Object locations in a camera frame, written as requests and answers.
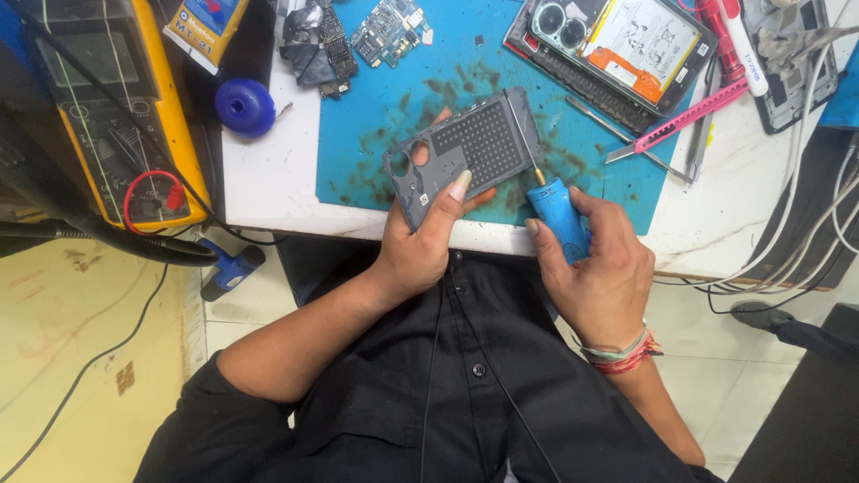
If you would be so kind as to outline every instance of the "white marker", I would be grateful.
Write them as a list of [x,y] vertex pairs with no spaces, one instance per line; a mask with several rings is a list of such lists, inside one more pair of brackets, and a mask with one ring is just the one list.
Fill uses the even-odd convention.
[[749,82],[749,92],[755,97],[760,97],[770,90],[770,84],[766,81],[764,68],[758,61],[758,55],[749,42],[743,19],[740,18],[740,2],[738,0],[716,0],[719,3],[719,14],[725,22],[725,28],[734,44],[734,52],[740,58],[740,62],[746,66],[746,80]]

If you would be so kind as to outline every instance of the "hand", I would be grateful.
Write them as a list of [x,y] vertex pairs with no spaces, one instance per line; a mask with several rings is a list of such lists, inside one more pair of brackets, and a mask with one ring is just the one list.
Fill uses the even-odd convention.
[[[450,116],[450,109],[445,107],[432,124]],[[417,166],[426,164],[429,157],[425,144],[418,145],[411,153]],[[367,270],[392,307],[425,292],[438,282],[448,266],[448,244],[454,222],[495,196],[496,189],[492,187],[463,203],[471,180],[472,172],[466,170],[455,182],[443,188],[415,233],[411,232],[405,220],[399,200],[394,199],[385,223],[381,253]]]
[[642,332],[655,256],[636,238],[624,209],[572,187],[570,200],[588,217],[590,256],[568,265],[549,227],[525,224],[534,237],[543,284],[558,313],[585,347],[620,352]]

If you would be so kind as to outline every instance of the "blue repair mat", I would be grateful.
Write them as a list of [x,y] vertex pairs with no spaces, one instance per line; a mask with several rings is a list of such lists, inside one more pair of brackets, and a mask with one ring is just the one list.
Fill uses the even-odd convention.
[[[335,3],[349,36],[376,0]],[[323,203],[388,210],[391,181],[381,155],[390,146],[430,126],[445,107],[454,113],[521,85],[533,110],[543,151],[539,164],[546,178],[558,176],[593,196],[621,204],[638,235],[646,235],[666,171],[644,156],[606,165],[606,154],[625,143],[566,101],[569,92],[542,70],[503,44],[521,7],[511,0],[425,0],[433,45],[419,45],[392,69],[372,69],[356,54],[359,71],[339,100],[322,101],[316,196]],[[478,45],[482,36],[482,45]],[[691,92],[676,113],[689,106]],[[651,152],[670,162],[677,136]],[[534,187],[528,169],[497,186],[490,202],[466,219],[524,226],[534,212],[525,193]]]

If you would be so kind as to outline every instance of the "black shirt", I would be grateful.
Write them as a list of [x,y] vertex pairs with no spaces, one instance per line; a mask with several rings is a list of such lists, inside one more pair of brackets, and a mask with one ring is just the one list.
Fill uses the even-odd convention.
[[440,314],[424,481],[500,483],[508,468],[519,482],[554,481],[499,379],[565,483],[720,481],[685,465],[564,343],[518,272],[475,261],[382,317],[299,404],[239,392],[215,354],[183,387],[135,481],[419,481]]

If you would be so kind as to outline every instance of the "phone rear camera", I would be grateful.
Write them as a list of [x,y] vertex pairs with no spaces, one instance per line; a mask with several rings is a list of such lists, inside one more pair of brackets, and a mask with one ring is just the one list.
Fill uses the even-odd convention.
[[564,23],[564,11],[558,5],[552,5],[539,15],[539,27],[547,34],[554,34]]
[[574,19],[564,25],[564,30],[561,31],[561,43],[568,48],[575,48],[585,40],[586,32],[585,24],[579,19]]

